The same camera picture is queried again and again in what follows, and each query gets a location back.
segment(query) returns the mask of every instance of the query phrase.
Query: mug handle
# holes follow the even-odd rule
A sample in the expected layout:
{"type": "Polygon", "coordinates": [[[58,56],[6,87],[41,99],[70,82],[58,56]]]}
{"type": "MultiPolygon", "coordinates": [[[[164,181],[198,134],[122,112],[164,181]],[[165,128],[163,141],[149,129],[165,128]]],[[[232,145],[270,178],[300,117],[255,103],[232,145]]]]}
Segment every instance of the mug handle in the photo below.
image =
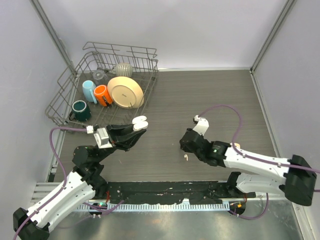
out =
{"type": "Polygon", "coordinates": [[[106,106],[109,107],[110,104],[108,103],[106,97],[105,97],[105,96],[102,96],[102,99],[103,99],[103,101],[105,102],[106,106]]]}
{"type": "Polygon", "coordinates": [[[94,104],[97,104],[98,102],[97,102],[97,99],[96,99],[96,97],[95,97],[94,92],[92,91],[92,89],[90,89],[90,94],[91,94],[91,96],[92,96],[92,98],[93,98],[94,104]]]}
{"type": "Polygon", "coordinates": [[[68,117],[68,119],[69,119],[69,121],[73,121],[73,120],[75,120],[75,119],[76,119],[76,116],[75,116],[75,114],[74,114],[74,112],[73,112],[73,111],[69,113],[69,117],[68,117]]]}
{"type": "Polygon", "coordinates": [[[113,68],[111,69],[111,73],[112,73],[112,74],[117,74],[117,73],[116,73],[116,70],[115,70],[115,68],[116,68],[117,65],[113,66],[113,68]]]}

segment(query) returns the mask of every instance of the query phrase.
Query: plate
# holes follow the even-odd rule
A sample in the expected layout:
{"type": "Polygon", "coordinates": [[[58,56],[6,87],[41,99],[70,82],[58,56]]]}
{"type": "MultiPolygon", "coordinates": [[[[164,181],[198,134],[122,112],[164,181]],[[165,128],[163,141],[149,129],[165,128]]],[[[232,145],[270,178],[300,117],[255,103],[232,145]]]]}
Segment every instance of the plate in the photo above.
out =
{"type": "Polygon", "coordinates": [[[144,103],[144,93],[139,84],[126,76],[112,78],[108,83],[108,92],[113,101],[122,108],[137,109],[144,103]]]}

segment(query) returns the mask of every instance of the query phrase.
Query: wire rack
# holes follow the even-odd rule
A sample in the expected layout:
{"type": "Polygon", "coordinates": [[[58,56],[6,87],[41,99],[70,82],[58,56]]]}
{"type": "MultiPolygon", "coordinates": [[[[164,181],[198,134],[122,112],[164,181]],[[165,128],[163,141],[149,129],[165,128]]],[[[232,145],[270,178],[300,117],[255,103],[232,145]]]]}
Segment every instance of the wire rack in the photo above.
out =
{"type": "Polygon", "coordinates": [[[46,116],[58,126],[79,127],[88,125],[129,124],[142,115],[148,104],[158,77],[156,49],[100,42],[87,42],[82,48],[84,56],[73,69],[68,66],[57,80],[58,92],[45,109],[46,116]],[[116,77],[111,69],[119,63],[133,67],[134,79],[143,91],[144,103],[139,108],[121,108],[115,103],[105,107],[88,102],[82,92],[82,83],[93,80],[93,72],[104,70],[109,79],[116,77]],[[91,110],[91,119],[79,122],[69,118],[74,101],[85,101],[91,110]]]}

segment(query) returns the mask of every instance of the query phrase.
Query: light blue cup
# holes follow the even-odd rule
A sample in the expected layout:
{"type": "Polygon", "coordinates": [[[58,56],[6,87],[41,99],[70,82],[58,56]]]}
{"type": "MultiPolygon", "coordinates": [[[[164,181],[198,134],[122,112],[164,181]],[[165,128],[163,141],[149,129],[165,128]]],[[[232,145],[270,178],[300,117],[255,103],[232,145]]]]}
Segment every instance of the light blue cup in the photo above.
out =
{"type": "Polygon", "coordinates": [[[97,104],[97,99],[94,95],[94,90],[97,86],[94,84],[93,81],[87,80],[82,84],[82,91],[84,94],[84,97],[89,102],[94,102],[97,104]]]}

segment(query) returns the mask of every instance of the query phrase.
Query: cup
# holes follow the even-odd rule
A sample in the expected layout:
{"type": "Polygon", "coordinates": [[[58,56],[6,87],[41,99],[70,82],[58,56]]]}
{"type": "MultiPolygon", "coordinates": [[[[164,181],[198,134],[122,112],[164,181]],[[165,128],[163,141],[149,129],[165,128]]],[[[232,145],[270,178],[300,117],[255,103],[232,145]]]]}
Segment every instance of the cup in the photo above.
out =
{"type": "Polygon", "coordinates": [[[130,63],[119,63],[111,69],[111,72],[118,77],[130,78],[132,76],[132,73],[134,72],[134,68],[130,63]]]}
{"type": "Polygon", "coordinates": [[[109,106],[113,103],[113,100],[108,92],[106,85],[97,86],[94,90],[94,96],[102,106],[109,106]]]}
{"type": "Polygon", "coordinates": [[[69,114],[69,120],[78,120],[79,122],[86,122],[91,118],[91,111],[85,101],[75,101],[71,106],[72,112],[69,114]]]}
{"type": "Polygon", "coordinates": [[[105,73],[105,71],[101,69],[95,70],[93,71],[92,76],[93,76],[95,85],[100,86],[100,85],[108,84],[108,76],[105,73]]]}
{"type": "Polygon", "coordinates": [[[83,91],[85,99],[88,102],[94,102],[95,104],[98,103],[97,99],[96,99],[96,97],[94,95],[94,90],[95,90],[96,87],[97,86],[91,80],[84,81],[83,84],[82,84],[82,91],[83,91]]]}

